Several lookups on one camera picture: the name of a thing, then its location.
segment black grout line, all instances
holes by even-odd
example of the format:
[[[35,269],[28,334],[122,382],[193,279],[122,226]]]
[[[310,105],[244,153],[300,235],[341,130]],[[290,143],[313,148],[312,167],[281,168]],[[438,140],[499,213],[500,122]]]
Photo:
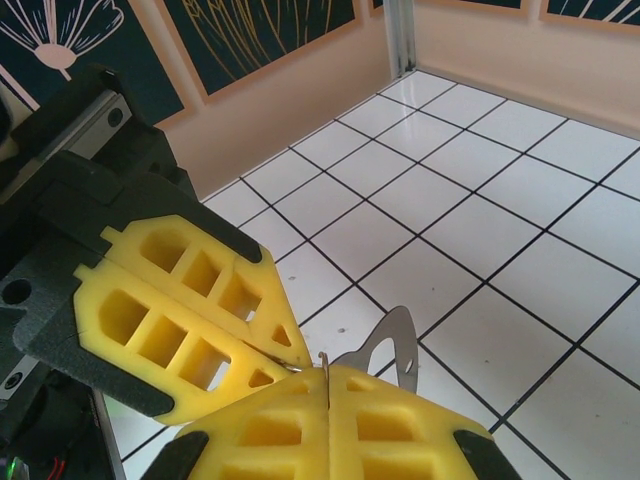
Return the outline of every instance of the black grout line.
[[[620,190],[616,190],[613,187],[610,187],[609,185],[600,185],[602,188],[605,188],[607,190],[609,190],[610,192],[614,192],[617,193],[619,195],[622,195],[623,197],[627,197],[629,200],[635,200],[636,202],[640,202],[640,198],[634,197],[633,195],[629,194],[629,193],[625,193],[625,192],[621,192]]]
[[[633,278],[634,280],[637,280],[638,278],[640,278],[640,277],[638,277],[638,275],[634,275],[633,273],[628,272],[628,271],[624,270],[623,268],[620,268],[619,266],[617,266],[617,265],[615,265],[615,264],[613,264],[613,263],[609,262],[608,260],[605,260],[604,258],[599,257],[599,256],[598,256],[598,255],[596,255],[595,253],[591,253],[590,251],[585,250],[585,249],[584,249],[583,247],[581,247],[580,245],[575,244],[575,243],[571,242],[570,240],[567,240],[566,238],[561,237],[560,235],[558,235],[558,234],[557,234],[557,233],[555,233],[555,232],[548,231],[548,232],[546,232],[546,233],[547,233],[547,235],[551,235],[551,236],[552,236],[553,238],[555,238],[556,240],[560,240],[561,242],[566,243],[566,244],[567,244],[567,245],[569,245],[570,247],[573,247],[573,248],[575,248],[576,250],[580,250],[580,251],[581,251],[582,253],[584,253],[585,255],[588,255],[588,256],[590,256],[591,258],[594,258],[594,259],[596,259],[596,260],[599,260],[600,262],[604,263],[605,265],[607,265],[607,266],[609,266],[609,267],[613,268],[614,270],[617,270],[618,272],[620,272],[620,273],[622,273],[622,274],[624,274],[624,275],[626,275],[626,276],[628,276],[628,277]]]
[[[414,110],[416,110],[416,111],[420,111],[420,109],[421,109],[421,108],[426,107],[426,106],[427,106],[427,105],[429,105],[431,102],[433,102],[433,101],[437,100],[438,98],[442,97],[444,94],[446,94],[446,93],[448,93],[449,91],[453,90],[453,89],[458,85],[458,83],[456,83],[456,82],[452,82],[451,80],[449,80],[449,82],[451,82],[451,84],[452,84],[450,87],[447,87],[443,92],[440,92],[440,93],[439,93],[438,95],[436,95],[435,97],[433,97],[433,98],[429,99],[427,102],[425,102],[425,103],[424,103],[422,106],[420,106],[420,107],[414,107],[413,105],[409,105],[409,104],[404,103],[404,102],[402,102],[402,101],[400,101],[400,100],[396,100],[395,98],[388,97],[388,96],[386,96],[383,92],[378,92],[376,95],[377,95],[377,96],[379,96],[379,97],[384,97],[384,98],[386,98],[387,100],[391,100],[391,101],[393,101],[393,102],[399,103],[400,105],[402,105],[402,106],[404,106],[404,107],[409,107],[409,108],[412,108],[412,109],[414,109]]]
[[[233,187],[236,183],[238,183],[240,181],[240,178],[236,178],[235,180],[231,180],[229,183],[227,183],[226,185],[224,185],[223,187],[220,187],[218,190],[216,190],[215,192],[209,194],[207,197],[205,197],[203,200],[200,200],[201,204],[205,204],[207,203],[209,200],[211,200],[214,197],[217,197],[218,195],[220,195],[222,192],[226,192],[227,190],[229,190],[231,187]]]
[[[334,298],[332,298],[331,300],[329,300],[327,303],[325,303],[324,305],[322,305],[322,307],[320,307],[318,310],[316,310],[315,312],[313,312],[311,315],[309,315],[306,319],[304,319],[302,322],[300,322],[298,324],[298,328],[302,328],[303,326],[305,326],[307,323],[309,323],[311,320],[313,320],[314,318],[316,318],[318,315],[320,315],[322,312],[324,312],[327,308],[329,308],[331,305],[333,305],[334,303],[336,303],[338,300],[340,300],[342,297],[344,297],[347,293],[349,293],[351,290],[356,289],[355,284],[351,284],[349,285],[347,288],[345,288],[342,292],[340,292],[337,296],[335,296]]]
[[[260,198],[262,198],[265,202],[267,201],[262,195],[260,195],[260,193],[253,188],[249,183],[246,182],[246,180],[243,179],[243,181],[245,182],[245,184],[254,191],[254,193],[258,196],[260,196]],[[313,243],[309,237],[307,235],[305,235],[298,227],[296,227],[293,222],[291,222],[285,215],[283,215],[275,206],[271,205],[271,207],[273,208],[273,211],[276,212],[286,223],[289,224],[289,226],[291,228],[293,228],[296,232],[298,232],[302,238],[305,239],[305,241],[311,246],[313,247],[322,257],[324,257],[325,260],[327,260],[336,270],[338,270],[344,277],[347,278],[347,280],[349,280],[352,284],[355,285],[355,287],[361,291],[362,294],[364,294],[367,298],[369,298],[369,300],[371,300],[378,308],[380,308],[383,312],[387,313],[387,310],[382,306],[382,304],[380,304],[375,298],[373,298],[369,292],[365,291],[360,285],[356,284],[356,282],[354,281],[354,279],[351,277],[351,275],[349,275],[347,272],[344,271],[344,269],[342,267],[340,267],[340,265],[338,265],[331,257],[329,257],[320,247],[318,247],[315,243]],[[332,225],[333,223],[335,223],[338,219],[334,220],[332,223],[330,223],[329,225]]]
[[[418,341],[418,346],[422,348],[422,350],[424,350],[425,353],[427,353],[431,358],[433,358],[438,363],[438,365],[440,365],[444,370],[446,370],[446,372],[449,375],[455,378],[456,381],[460,385],[462,385],[471,395],[473,395],[475,399],[478,400],[487,410],[489,410],[496,417],[498,418],[500,417],[500,413],[498,413],[498,411],[495,408],[493,408],[493,406],[491,406],[489,402],[487,402],[478,392],[476,392],[467,382],[465,382],[462,379],[462,377],[460,377],[460,375],[454,372],[451,369],[451,367],[449,367],[449,365],[447,365],[444,361],[442,361],[442,359],[438,357],[438,355],[432,352],[429,347],[427,347],[424,343],[422,343],[422,341]]]
[[[136,448],[134,448],[131,452],[129,452],[128,454],[126,454],[124,457],[122,457],[122,459],[120,460],[122,463],[124,463],[125,461],[129,460],[131,457],[133,457],[136,453],[138,453],[140,450],[142,450],[144,447],[146,447],[147,445],[149,445],[153,440],[155,440],[156,438],[158,438],[162,433],[164,433],[164,431],[169,428],[169,427],[162,427],[160,430],[158,430],[156,433],[154,433],[153,435],[151,435],[149,438],[147,438],[144,442],[142,442],[140,445],[138,445]]]
[[[580,175],[579,173],[572,172],[569,169],[561,167],[560,165],[556,165],[555,163],[551,163],[550,161],[545,160],[543,158],[536,157],[533,153],[529,153],[527,154],[527,156],[529,158],[532,158],[533,160],[537,160],[540,163],[544,163],[548,167],[552,167],[552,168],[555,168],[556,170],[560,170],[561,172],[568,173],[569,175],[572,175],[574,177],[578,177],[580,180],[584,180],[585,182],[589,182],[591,184],[598,183],[596,180],[592,180],[591,178],[585,177],[584,175]]]
[[[244,227],[247,223],[249,223],[251,220],[259,217],[260,215],[262,215],[263,213],[265,213],[266,211],[269,210],[269,205],[267,205],[265,208],[263,208],[262,210],[260,210],[258,213],[253,214],[253,216],[249,217],[248,220],[245,220],[244,222],[242,222],[240,225],[238,225],[236,228],[242,228]]]
[[[565,341],[569,342],[569,344],[571,344],[571,345],[575,344],[575,341],[571,337],[569,337],[565,333],[563,333],[560,330],[558,330],[556,327],[551,325],[549,322],[544,320],[542,317],[540,317],[540,316],[536,315],[535,313],[533,313],[527,307],[522,305],[520,302],[514,300],[511,296],[509,296],[506,293],[504,293],[502,290],[500,290],[498,287],[496,287],[492,283],[487,283],[487,287],[490,288],[491,290],[493,290],[494,292],[496,292],[497,294],[499,294],[501,297],[505,298],[506,300],[509,300],[511,303],[513,303],[516,307],[518,307],[520,310],[522,310],[524,313],[526,313],[530,317],[535,318],[538,322],[542,323],[549,330],[553,330],[553,332],[556,335],[562,337],[562,339],[564,339]]]
[[[504,424],[530,397],[535,393],[551,375],[575,352],[586,340],[595,332],[604,321],[640,286],[640,280],[636,281],[625,293],[622,294],[616,302],[591,326],[589,329],[567,350],[559,360],[557,360],[543,375],[540,377],[529,390],[527,390],[507,412],[500,417],[493,427],[489,430],[495,432],[500,425]]]
[[[470,124],[470,125],[469,125],[469,127],[473,126],[475,123],[477,123],[477,122],[479,122],[480,120],[482,120],[486,115],[489,115],[489,114],[490,114],[493,110],[495,110],[496,108],[499,108],[499,107],[500,107],[500,105],[502,105],[502,103],[501,103],[501,104],[499,104],[499,105],[496,105],[493,109],[489,110],[489,111],[488,111],[488,112],[486,112],[483,116],[479,117],[475,122],[473,122],[472,124]],[[534,143],[534,144],[531,146],[531,148],[533,148],[535,145],[537,145],[537,143],[539,143],[539,142],[543,141],[543,140],[544,140],[548,135],[551,135],[551,133],[553,133],[554,131],[555,131],[555,129],[551,130],[547,135],[543,136],[543,137],[542,137],[538,142]],[[307,159],[304,155],[300,155],[300,156],[301,156],[302,158],[305,158],[307,161],[309,161],[309,162],[310,162],[310,160],[309,160],[309,159]],[[489,177],[489,179],[487,179],[484,183],[480,184],[480,185],[475,189],[475,191],[477,191],[477,190],[479,190],[480,188],[482,188],[486,183],[488,183],[488,182],[489,182],[489,181],[491,181],[493,178],[495,178],[495,176],[499,175],[502,171],[504,171],[504,169],[508,168],[508,167],[509,167],[509,165],[511,165],[513,162],[517,161],[517,160],[518,160],[518,158],[520,158],[521,156],[522,156],[522,155],[520,155],[520,156],[516,157],[512,162],[509,162],[509,163],[508,163],[507,165],[505,165],[502,169],[500,169],[497,173],[495,173],[493,176]],[[384,213],[385,215],[387,215],[389,218],[391,218],[392,220],[394,220],[396,223],[398,223],[398,224],[400,224],[400,225],[404,226],[404,227],[405,227],[406,229],[408,229],[410,232],[413,232],[413,230],[412,230],[412,229],[410,229],[410,228],[408,228],[406,225],[402,224],[402,222],[400,222],[400,221],[399,221],[399,220],[397,220],[396,218],[394,218],[394,217],[392,217],[391,215],[389,215],[387,212],[385,212],[384,210],[382,210],[381,208],[379,208],[377,205],[375,205],[375,204],[373,204],[372,202],[369,202],[369,201],[368,201],[368,198],[370,198],[371,196],[373,196],[376,192],[374,192],[373,194],[369,195],[369,197],[366,197],[366,198],[365,198],[365,197],[362,197],[362,195],[360,195],[358,192],[356,192],[355,190],[353,190],[353,189],[352,189],[351,187],[349,187],[348,185],[344,184],[344,183],[343,183],[342,181],[340,181],[339,179],[336,179],[336,178],[335,178],[335,177],[333,177],[332,175],[329,175],[329,176],[330,176],[330,177],[332,177],[334,180],[338,181],[338,182],[339,182],[340,184],[342,184],[343,186],[345,186],[345,187],[349,188],[349,190],[351,190],[352,192],[354,192],[356,195],[360,196],[361,198],[364,198],[364,200],[363,200],[362,202],[360,202],[358,205],[356,205],[355,207],[353,207],[351,210],[354,210],[355,208],[357,208],[358,206],[360,206],[360,205],[361,205],[362,203],[364,203],[364,202],[368,202],[370,205],[372,205],[372,206],[374,206],[375,208],[377,208],[379,211],[381,211],[382,213]],[[460,204],[461,204],[464,200],[466,200],[468,197],[469,197],[469,196],[465,197],[465,199],[463,199],[461,202],[459,202],[458,204],[456,204],[452,209],[450,209],[450,210],[448,210],[447,212],[445,212],[445,214],[444,214],[444,215],[447,215],[448,213],[450,213],[450,211],[452,211],[455,207],[457,207],[458,205],[460,205]],[[324,229],[329,228],[331,225],[333,225],[333,223],[335,223],[337,220],[339,220],[340,218],[342,218],[342,216],[338,217],[338,218],[337,218],[337,219],[335,219],[333,222],[331,222],[329,225],[325,226],[325,227],[323,228],[323,230],[324,230]],[[375,270],[376,270],[378,267],[380,267],[383,263],[385,263],[387,260],[389,260],[389,259],[390,259],[391,257],[393,257],[395,254],[397,254],[399,251],[401,251],[401,250],[402,250],[403,248],[405,248],[407,245],[409,245],[409,244],[410,244],[412,241],[414,241],[416,238],[421,238],[423,241],[426,241],[423,237],[421,237],[421,236],[420,236],[420,235],[421,235],[422,233],[424,233],[425,231],[426,231],[426,229],[423,229],[421,232],[418,232],[418,234],[417,234],[416,236],[414,236],[412,239],[408,240],[408,241],[407,241],[404,245],[402,245],[399,249],[397,249],[396,251],[394,251],[390,256],[388,256],[387,258],[385,258],[382,262],[380,262],[380,263],[378,263],[377,265],[375,265],[375,266],[374,266],[374,267],[373,267],[369,272],[366,272],[366,273],[365,273],[365,275],[363,275],[360,279],[358,279],[358,281],[357,281],[357,282],[355,282],[355,283],[356,283],[357,288],[358,288],[358,289],[360,289],[360,290],[361,290],[361,292],[362,292],[363,294],[365,294],[365,295],[366,295],[366,296],[367,296],[371,301],[373,301],[375,304],[377,304],[380,308],[383,308],[383,307],[382,307],[382,305],[381,305],[381,304],[379,304],[379,303],[378,303],[378,302],[377,302],[377,301],[376,301],[376,300],[375,300],[375,299],[374,299],[374,298],[373,298],[373,297],[372,297],[368,292],[366,292],[366,290],[365,290],[364,288],[362,288],[362,287],[361,287],[361,285],[360,285],[360,283],[359,283],[359,282],[360,282],[362,279],[364,279],[366,276],[368,276],[368,275],[370,275],[371,273],[373,273],[373,271],[375,271]],[[439,251],[440,253],[443,253],[440,249],[438,249],[438,248],[437,248],[437,247],[435,247],[434,245],[430,244],[428,241],[427,241],[427,243],[428,243],[430,246],[432,246],[432,248],[436,248],[436,250],[437,250],[437,251]],[[531,243],[533,243],[533,242],[530,242],[529,244],[525,245],[525,247],[524,247],[524,248],[527,248]],[[451,259],[452,261],[454,261],[454,262],[455,262],[456,264],[458,264],[459,266],[461,266],[463,269],[465,269],[465,270],[469,271],[469,269],[468,269],[466,266],[464,266],[463,264],[461,264],[461,263],[457,262],[457,261],[456,261],[455,259],[453,259],[452,257],[449,257],[448,255],[445,255],[445,256],[446,256],[447,258]],[[514,257],[512,257],[512,259],[510,259],[510,260],[509,260],[505,265],[503,265],[503,267],[501,267],[500,269],[498,269],[498,270],[496,271],[496,273],[495,273],[495,274],[497,274],[499,271],[501,271],[501,269],[502,269],[502,268],[506,267],[506,266],[510,263],[510,261],[511,261],[511,260],[513,260],[514,258],[515,258],[515,256],[514,256]],[[452,310],[450,310],[449,312],[447,312],[447,313],[446,313],[446,314],[445,314],[445,315],[444,315],[440,320],[438,320],[438,321],[436,322],[435,326],[440,325],[440,324],[441,324],[441,323],[442,323],[446,318],[448,318],[448,317],[449,317],[449,316],[450,316],[450,315],[451,315],[455,310],[457,310],[457,308],[459,308],[459,307],[460,307],[460,305],[462,305],[462,303],[464,303],[464,301],[466,301],[468,298],[470,298],[470,297],[471,297],[475,292],[477,292],[477,291],[478,291],[478,290],[479,290],[479,289],[480,289],[480,288],[481,288],[485,283],[486,283],[486,282],[482,282],[482,283],[481,283],[481,284],[480,284],[476,289],[474,289],[474,290],[471,292],[471,294],[470,294],[470,295],[468,295],[467,297],[465,297],[461,303],[459,303],[458,305],[454,306],[454,308],[453,308]],[[433,328],[428,329],[428,330],[427,330],[423,335],[421,335],[421,336],[420,336],[420,339],[421,339],[421,338],[424,338],[428,333],[430,333],[430,332],[433,330]]]
[[[511,433],[513,433],[516,437],[518,437],[520,441],[522,441],[522,443],[524,443],[536,455],[538,455],[538,457],[540,457],[540,460],[546,463],[563,480],[571,480],[569,476],[567,476],[562,470],[560,470],[560,467],[558,467],[555,463],[553,463],[549,457],[547,457],[544,453],[542,453],[538,447],[536,447],[533,443],[531,443],[531,441],[529,441],[529,439],[525,437],[522,433],[520,433],[513,425],[511,425],[508,422],[505,422],[504,428],[508,428],[509,430],[511,430]]]
[[[584,353],[585,355],[588,355],[589,357],[591,357],[593,360],[595,360],[596,362],[598,362],[600,365],[602,365],[604,368],[606,368],[607,370],[609,370],[611,373],[613,373],[614,375],[616,375],[617,377],[619,377],[621,380],[624,380],[625,382],[627,382],[629,385],[631,385],[632,387],[634,387],[636,390],[640,391],[640,384],[638,384],[637,382],[635,382],[634,380],[630,379],[629,377],[627,377],[624,373],[622,373],[620,370],[617,370],[615,367],[613,367],[612,365],[610,365],[609,363],[605,362],[604,360],[602,360],[600,357],[598,357],[596,354],[592,353],[590,350],[588,350],[585,346],[583,345],[578,345],[578,350],[580,350],[582,353]]]

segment picture frame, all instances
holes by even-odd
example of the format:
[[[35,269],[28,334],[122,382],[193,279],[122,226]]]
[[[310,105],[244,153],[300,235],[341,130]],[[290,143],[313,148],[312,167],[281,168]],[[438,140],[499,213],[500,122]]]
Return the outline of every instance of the picture frame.
[[[145,120],[168,128],[190,105],[144,19],[128,0],[0,0],[0,81],[34,111],[86,65],[103,64],[123,74]]]
[[[247,73],[246,75],[237,78],[235,81],[229,82],[222,88],[217,90],[209,91],[211,88],[207,89],[205,86],[205,81],[201,78],[200,72],[196,67],[196,62],[192,58],[187,43],[184,41],[183,36],[180,34],[176,23],[174,22],[174,18],[171,15],[169,8],[167,8],[166,3],[169,1],[178,1],[178,0],[154,0],[154,4],[157,7],[160,15],[164,21],[164,24],[169,31],[169,34],[175,43],[180,56],[182,57],[184,64],[187,67],[189,72],[189,76],[191,77],[193,83],[198,90],[198,93],[204,104],[210,104],[221,98],[224,98],[228,95],[233,95],[238,91],[241,91],[243,88],[246,88],[251,84],[251,82],[259,81],[261,78],[268,76],[272,72],[283,68],[287,64],[291,62],[295,62],[299,58],[308,55],[310,51],[314,49],[320,49],[324,45],[334,41],[337,38],[340,38],[343,35],[348,34],[356,28],[362,26],[363,17],[362,12],[360,11],[360,2],[358,0],[352,0],[351,5],[353,8],[353,19],[348,22],[338,26],[335,29],[332,29],[321,35],[319,38],[313,39],[293,51],[287,52],[283,56],[271,61],[270,63],[260,66],[259,68]]]
[[[526,18],[531,0],[417,0],[419,3]]]
[[[640,34],[640,0],[542,0],[539,18],[549,24]]]

